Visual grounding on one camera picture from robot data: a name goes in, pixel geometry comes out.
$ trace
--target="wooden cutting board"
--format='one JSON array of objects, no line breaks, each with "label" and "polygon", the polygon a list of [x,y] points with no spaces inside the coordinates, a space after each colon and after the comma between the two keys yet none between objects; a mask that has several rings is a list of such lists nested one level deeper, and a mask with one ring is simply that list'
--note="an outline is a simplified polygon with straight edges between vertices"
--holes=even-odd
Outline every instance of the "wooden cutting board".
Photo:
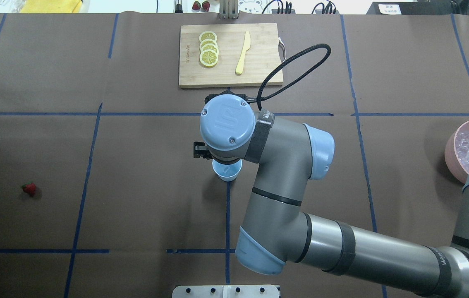
[{"label": "wooden cutting board", "polygon": [[[200,64],[200,34],[213,31],[218,36],[219,61],[206,68]],[[246,31],[251,48],[246,52],[244,73],[235,74]],[[276,23],[185,25],[179,45],[179,86],[181,88],[260,86],[280,64]],[[282,70],[267,85],[282,85]]]}]

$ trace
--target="yellow knife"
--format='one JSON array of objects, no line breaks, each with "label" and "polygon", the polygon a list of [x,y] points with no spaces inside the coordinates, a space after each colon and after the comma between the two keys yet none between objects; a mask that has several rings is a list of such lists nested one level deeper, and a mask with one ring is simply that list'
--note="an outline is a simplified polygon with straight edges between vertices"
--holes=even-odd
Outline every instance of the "yellow knife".
[{"label": "yellow knife", "polygon": [[246,51],[249,50],[251,47],[251,36],[249,35],[249,31],[246,31],[246,37],[244,38],[244,45],[242,46],[242,53],[240,54],[240,59],[238,59],[238,64],[236,65],[236,69],[234,73],[237,75],[241,75],[244,71],[244,61],[246,60]]}]

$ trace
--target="red strawberry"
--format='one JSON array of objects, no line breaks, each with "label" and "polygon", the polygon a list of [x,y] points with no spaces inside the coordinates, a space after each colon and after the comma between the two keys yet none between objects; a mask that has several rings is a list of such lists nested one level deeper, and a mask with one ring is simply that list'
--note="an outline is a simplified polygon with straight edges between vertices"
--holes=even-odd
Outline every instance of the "red strawberry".
[{"label": "red strawberry", "polygon": [[194,4],[192,5],[192,10],[198,11],[201,8],[201,4],[198,1],[195,1]]},{"label": "red strawberry", "polygon": [[211,7],[211,4],[208,1],[205,1],[202,3],[202,7],[204,11],[208,11],[208,9]]},{"label": "red strawberry", "polygon": [[36,184],[34,183],[25,184],[21,186],[21,189],[23,189],[23,192],[26,192],[31,197],[34,197],[34,194],[36,194]]}]

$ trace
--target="yellow towel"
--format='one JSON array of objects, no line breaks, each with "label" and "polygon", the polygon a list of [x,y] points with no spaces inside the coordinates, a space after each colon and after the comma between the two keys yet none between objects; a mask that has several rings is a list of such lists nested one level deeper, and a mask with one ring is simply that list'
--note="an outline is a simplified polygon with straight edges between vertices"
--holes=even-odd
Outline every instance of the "yellow towel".
[{"label": "yellow towel", "polygon": [[78,13],[81,0],[27,0],[21,13]]}]

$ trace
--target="blue cup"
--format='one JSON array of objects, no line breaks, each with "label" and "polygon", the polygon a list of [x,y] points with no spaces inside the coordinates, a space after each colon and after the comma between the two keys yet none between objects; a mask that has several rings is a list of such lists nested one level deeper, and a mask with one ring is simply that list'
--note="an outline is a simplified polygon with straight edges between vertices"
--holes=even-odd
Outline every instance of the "blue cup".
[{"label": "blue cup", "polygon": [[234,164],[221,164],[216,160],[212,161],[212,169],[225,182],[233,181],[242,169],[242,160]]}]

